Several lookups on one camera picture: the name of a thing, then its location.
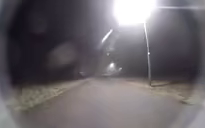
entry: paved road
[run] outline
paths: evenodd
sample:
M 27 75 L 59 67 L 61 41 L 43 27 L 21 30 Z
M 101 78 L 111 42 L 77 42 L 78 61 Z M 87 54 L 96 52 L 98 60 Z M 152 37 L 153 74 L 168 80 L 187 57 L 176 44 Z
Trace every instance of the paved road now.
M 24 117 L 31 128 L 169 128 L 185 106 L 115 80 L 93 80 Z

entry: light pole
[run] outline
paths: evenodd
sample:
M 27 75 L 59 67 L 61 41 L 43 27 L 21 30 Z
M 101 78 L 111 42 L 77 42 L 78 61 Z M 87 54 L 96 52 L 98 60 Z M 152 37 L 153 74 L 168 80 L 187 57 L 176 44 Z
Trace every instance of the light pole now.
M 150 46 L 149 46 L 149 37 L 147 33 L 146 23 L 143 24 L 145 38 L 146 38 L 146 48 L 147 48 L 147 64 L 148 64 L 148 84 L 152 86 L 152 76 L 151 76 L 151 61 L 150 61 Z
M 152 86 L 151 61 L 146 20 L 155 9 L 155 0 L 114 0 L 114 17 L 117 20 L 119 27 L 137 26 L 143 24 L 147 47 L 148 84 L 150 86 Z

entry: road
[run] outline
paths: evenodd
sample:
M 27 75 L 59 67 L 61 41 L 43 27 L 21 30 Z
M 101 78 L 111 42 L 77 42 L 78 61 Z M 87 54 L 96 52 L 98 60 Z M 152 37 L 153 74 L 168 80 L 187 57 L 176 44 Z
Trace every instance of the road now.
M 31 128 L 169 128 L 191 107 L 116 80 L 91 80 L 22 112 Z

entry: bright light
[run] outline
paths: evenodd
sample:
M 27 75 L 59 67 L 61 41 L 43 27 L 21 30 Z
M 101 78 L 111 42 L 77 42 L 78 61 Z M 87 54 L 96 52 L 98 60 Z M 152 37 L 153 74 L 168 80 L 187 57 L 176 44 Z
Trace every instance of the bright light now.
M 155 8 L 155 0 L 114 0 L 114 17 L 120 26 L 135 26 L 144 23 Z

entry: street light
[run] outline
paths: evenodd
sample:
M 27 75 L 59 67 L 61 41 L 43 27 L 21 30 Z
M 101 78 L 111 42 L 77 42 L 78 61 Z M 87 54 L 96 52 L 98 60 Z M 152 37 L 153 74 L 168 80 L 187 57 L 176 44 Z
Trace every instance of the street light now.
M 119 27 L 144 25 L 147 60 L 148 60 L 148 84 L 151 86 L 151 62 L 150 47 L 146 27 L 146 20 L 156 9 L 155 0 L 114 0 L 113 15 Z

